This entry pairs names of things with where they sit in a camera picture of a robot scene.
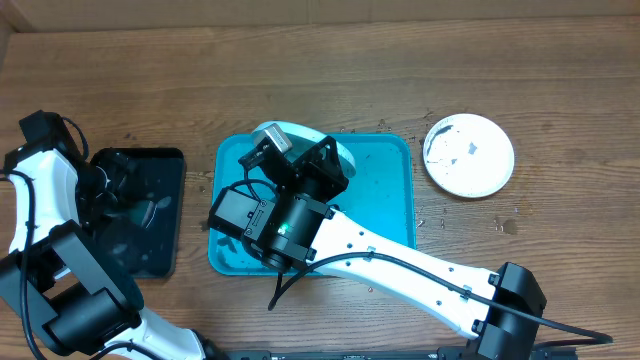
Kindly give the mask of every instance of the black bracket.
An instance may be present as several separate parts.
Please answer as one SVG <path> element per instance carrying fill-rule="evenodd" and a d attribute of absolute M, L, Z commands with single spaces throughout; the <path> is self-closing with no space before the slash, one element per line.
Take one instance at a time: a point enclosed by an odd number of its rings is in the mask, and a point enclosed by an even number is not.
<path fill-rule="evenodd" d="M 18 315 L 21 260 L 22 253 L 15 251 L 0 261 L 0 295 Z M 44 292 L 53 287 L 54 274 L 65 266 L 78 282 L 47 298 Z M 144 300 L 133 278 L 73 221 L 54 227 L 32 245 L 27 271 L 31 327 L 58 355 L 91 355 L 140 322 Z"/>

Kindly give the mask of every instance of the wire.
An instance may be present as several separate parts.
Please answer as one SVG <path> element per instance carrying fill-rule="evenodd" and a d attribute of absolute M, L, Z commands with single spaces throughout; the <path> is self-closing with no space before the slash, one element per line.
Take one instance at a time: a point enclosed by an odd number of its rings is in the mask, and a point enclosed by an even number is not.
<path fill-rule="evenodd" d="M 89 360 L 99 360 L 102 359 L 103 357 L 107 356 L 110 352 L 112 352 L 113 350 L 117 350 L 117 349 L 122 349 L 122 348 L 127 348 L 127 351 L 131 352 L 131 350 L 135 350 L 137 352 L 139 352 L 140 354 L 148 357 L 151 360 L 163 360 L 161 357 L 155 355 L 154 353 L 152 353 L 151 351 L 143 348 L 140 345 L 136 345 L 132 342 L 128 342 L 128 343 L 118 343 L 118 344 L 113 344 L 111 346 L 107 346 L 106 348 L 104 348 L 102 351 L 100 351 L 96 356 L 92 357 Z"/>
<path fill-rule="evenodd" d="M 2 173 L 6 175 L 16 175 L 24 180 L 27 185 L 27 189 L 29 191 L 29 215 L 27 219 L 27 238 L 24 243 L 24 249 L 22 252 L 22 260 L 20 262 L 20 317 L 22 318 L 22 330 L 24 331 L 24 337 L 27 340 L 27 345 L 33 353 L 33 356 L 37 360 L 46 360 L 38 345 L 36 344 L 35 339 L 33 338 L 33 333 L 31 331 L 31 321 L 29 319 L 29 304 L 27 299 L 27 264 L 29 262 L 29 250 L 31 249 L 31 244 L 33 243 L 33 231 L 35 229 L 35 218 L 36 218 L 36 197 L 35 190 L 33 188 L 33 181 L 26 174 L 16 171 L 16 170 L 3 170 Z"/>
<path fill-rule="evenodd" d="M 87 139 L 84 137 L 82 130 L 80 130 L 80 127 L 76 125 L 76 123 L 71 121 L 71 119 L 69 119 L 68 117 L 63 116 L 62 120 L 68 122 L 71 126 L 73 126 L 78 131 L 78 134 L 80 135 L 80 140 L 82 141 L 82 158 L 84 160 L 87 160 L 89 158 L 89 143 L 87 142 Z"/>
<path fill-rule="evenodd" d="M 276 283 L 276 291 L 273 293 L 273 296 L 276 296 L 276 294 L 280 291 L 281 288 L 282 288 L 282 273 L 279 272 L 278 282 Z"/>
<path fill-rule="evenodd" d="M 21 177 L 25 184 L 27 184 L 27 189 L 29 191 L 29 215 L 26 223 L 27 226 L 27 239 L 24 243 L 24 249 L 22 251 L 22 261 L 20 263 L 20 317 L 22 318 L 22 330 L 24 331 L 24 337 L 27 340 L 27 345 L 29 346 L 29 350 L 33 354 L 36 360 L 47 360 L 47 358 L 42 354 L 38 345 L 36 344 L 35 339 L 33 338 L 33 332 L 31 329 L 31 320 L 29 318 L 29 302 L 27 299 L 28 294 L 28 286 L 27 286 L 27 272 L 28 272 L 28 262 L 29 262 L 29 251 L 31 250 L 31 245 L 33 244 L 33 231 L 35 230 L 35 217 L 36 217 L 36 197 L 35 197 L 35 189 L 33 188 L 33 181 L 26 174 L 16 171 L 16 170 L 0 170 L 2 174 L 6 175 L 16 175 Z M 7 178 L 0 178 L 0 181 L 9 181 Z M 162 360 L 158 356 L 149 352 L 148 350 L 133 344 L 133 343 L 120 343 L 111 345 L 101 352 L 99 352 L 96 356 L 92 357 L 91 360 L 98 360 L 103 358 L 109 352 L 127 347 L 129 351 L 136 350 L 137 352 L 146 355 L 151 360 Z"/>
<path fill-rule="evenodd" d="M 572 339 L 572 340 L 556 340 L 545 341 L 533 345 L 532 351 L 546 349 L 550 347 L 563 347 L 563 346 L 579 346 L 579 345 L 600 345 L 602 344 L 596 339 Z"/>
<path fill-rule="evenodd" d="M 335 261 L 340 261 L 340 260 L 345 260 L 345 259 L 353 259 L 353 258 L 368 258 L 368 259 L 378 259 L 378 260 L 383 260 L 383 261 L 387 261 L 399 266 L 402 266 L 405 269 L 411 270 L 417 274 L 420 274 L 424 277 L 426 277 L 427 279 L 434 281 L 435 283 L 442 285 L 444 287 L 446 287 L 447 289 L 449 289 L 450 291 L 455 291 L 457 293 L 459 293 L 462 296 L 465 296 L 471 300 L 477 301 L 481 304 L 487 305 L 489 307 L 492 307 L 494 309 L 498 309 L 500 311 L 521 317 L 523 319 L 529 320 L 531 322 L 535 322 L 539 325 L 544 325 L 547 327 L 550 327 L 552 329 L 557 329 L 557 330 L 561 330 L 564 332 L 568 332 L 568 333 L 572 333 L 572 334 L 576 334 L 576 335 L 581 335 L 581 336 L 586 336 L 586 337 L 590 337 L 593 339 L 592 342 L 590 342 L 590 345 L 595 345 L 595 344 L 611 344 L 613 343 L 613 338 L 607 334 L 603 334 L 603 333 L 599 333 L 596 331 L 591 331 L 591 330 L 585 330 L 585 329 L 581 329 L 578 327 L 574 327 L 574 326 L 570 326 L 570 325 L 565 325 L 565 324 L 561 324 L 559 322 L 555 322 L 552 320 L 547 320 L 544 319 L 542 317 L 538 317 L 538 316 L 534 316 L 534 315 L 530 315 L 527 314 L 525 312 L 516 310 L 516 309 L 512 309 L 508 306 L 499 304 L 493 300 L 489 300 L 486 299 L 482 296 L 479 296 L 477 294 L 472 293 L 470 290 L 466 290 L 463 289 L 457 285 L 454 285 L 444 279 L 442 279 L 441 277 L 438 277 L 422 268 L 419 268 L 413 264 L 410 264 L 406 261 L 400 260 L 398 258 L 395 258 L 393 256 L 390 255 L 385 255 L 385 254 L 379 254 L 379 253 L 375 253 L 375 252 L 353 252 L 353 253 L 346 253 L 346 254 L 341 254 L 341 255 L 335 255 L 335 256 L 331 256 L 328 257 L 326 259 L 320 260 L 316 263 L 313 263 L 311 265 L 309 265 L 308 267 L 306 267 L 303 270 L 300 270 L 300 272 L 298 272 L 296 275 L 294 275 L 291 279 L 289 279 L 289 281 L 287 281 L 282 288 L 280 289 L 280 291 L 277 291 L 276 294 L 274 294 L 273 298 L 271 299 L 271 301 L 269 302 L 269 311 L 273 310 L 273 308 L 276 305 L 276 302 L 278 301 L 278 299 L 287 291 L 287 289 L 289 289 L 293 284 L 295 284 L 298 280 L 300 280 L 303 276 L 305 276 L 306 274 L 314 271 L 315 269 L 327 265 L 329 263 L 335 262 Z"/>
<path fill-rule="evenodd" d="M 264 186 L 268 187 L 269 190 L 271 190 L 275 196 L 278 196 L 278 190 L 276 189 L 276 187 L 273 184 L 270 184 L 270 183 L 268 183 L 268 182 L 266 182 L 264 180 L 260 180 L 260 179 L 239 180 L 239 181 L 236 181 L 233 184 L 229 185 L 229 188 L 230 189 L 235 189 L 238 186 L 249 185 L 249 184 L 261 184 L 261 185 L 264 185 Z"/>
<path fill-rule="evenodd" d="M 249 170 L 247 169 L 244 169 L 244 180 L 249 181 Z M 249 189 L 249 192 L 251 193 L 254 199 L 258 201 L 262 200 L 260 199 L 260 196 L 258 196 L 258 193 L 256 193 L 255 190 L 253 190 L 253 186 L 251 184 L 247 184 L 247 188 Z"/>

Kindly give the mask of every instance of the wood grain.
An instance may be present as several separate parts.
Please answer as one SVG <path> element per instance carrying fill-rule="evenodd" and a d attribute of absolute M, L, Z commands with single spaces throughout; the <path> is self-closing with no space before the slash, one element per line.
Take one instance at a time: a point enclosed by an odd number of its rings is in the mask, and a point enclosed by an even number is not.
<path fill-rule="evenodd" d="M 640 0 L 4 0 L 19 32 L 640 15 Z"/>
<path fill-rule="evenodd" d="M 548 298 L 545 316 L 615 337 L 581 349 L 583 358 L 636 359 L 638 43 L 637 17 L 17 34 L 0 75 L 0 153 L 23 143 L 17 121 L 41 108 L 74 119 L 93 151 L 182 149 L 176 272 L 138 283 L 149 307 L 225 349 L 463 344 L 417 309 L 346 280 L 305 279 L 268 312 L 274 279 L 225 277 L 208 263 L 201 222 L 222 140 L 271 119 L 390 131 L 412 151 L 421 251 L 527 267 Z M 514 176 L 492 197 L 453 198 L 425 173 L 421 139 L 460 112 L 493 119 L 515 146 Z M 0 189 L 6 249 L 15 200 Z M 496 217 L 514 220 L 517 234 L 496 231 Z M 18 318 L 4 304 L 0 314 L 0 351 L 30 358 Z M 538 339 L 566 337 L 541 329 Z"/>

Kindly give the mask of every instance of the white plate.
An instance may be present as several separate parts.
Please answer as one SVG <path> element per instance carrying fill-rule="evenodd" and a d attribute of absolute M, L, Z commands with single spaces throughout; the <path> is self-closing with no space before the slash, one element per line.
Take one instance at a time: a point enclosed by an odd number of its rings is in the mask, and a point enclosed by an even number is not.
<path fill-rule="evenodd" d="M 513 173 L 515 156 L 507 134 L 493 121 L 456 114 L 431 128 L 422 149 L 427 172 L 446 191 L 468 198 L 500 190 Z"/>
<path fill-rule="evenodd" d="M 300 124 L 294 124 L 286 121 L 267 121 L 265 123 L 260 124 L 251 135 L 254 135 L 256 132 L 262 131 L 262 129 L 266 128 L 271 124 L 278 124 L 282 131 L 287 134 L 289 140 L 293 144 L 293 149 L 285 154 L 286 158 L 289 161 L 293 162 L 295 159 L 300 157 L 305 151 L 310 149 L 313 145 L 320 142 L 320 140 L 324 139 L 327 135 L 321 133 L 318 130 L 314 130 L 308 128 L 306 126 Z M 344 176 L 347 178 L 352 178 L 356 174 L 356 160 L 353 157 L 353 154 L 336 141 L 338 144 L 338 158 L 340 159 L 340 166 L 342 167 L 342 172 Z"/>

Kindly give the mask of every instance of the blue tray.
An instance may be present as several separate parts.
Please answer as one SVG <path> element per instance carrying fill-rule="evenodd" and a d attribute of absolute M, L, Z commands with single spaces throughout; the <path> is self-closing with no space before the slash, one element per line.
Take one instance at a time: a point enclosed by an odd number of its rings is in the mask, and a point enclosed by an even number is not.
<path fill-rule="evenodd" d="M 347 190 L 330 203 L 338 204 L 341 211 L 365 228 L 415 249 L 411 153 L 407 143 L 393 134 L 331 136 L 355 157 L 356 175 L 349 179 Z M 214 199 L 223 187 L 243 178 L 238 159 L 252 148 L 250 135 L 234 135 L 220 144 L 213 179 Z M 259 168 L 252 170 L 249 177 L 266 180 Z M 273 198 L 262 185 L 255 185 L 254 189 L 260 197 Z M 224 275 L 277 275 L 247 255 L 239 241 L 215 230 L 209 232 L 209 262 Z"/>

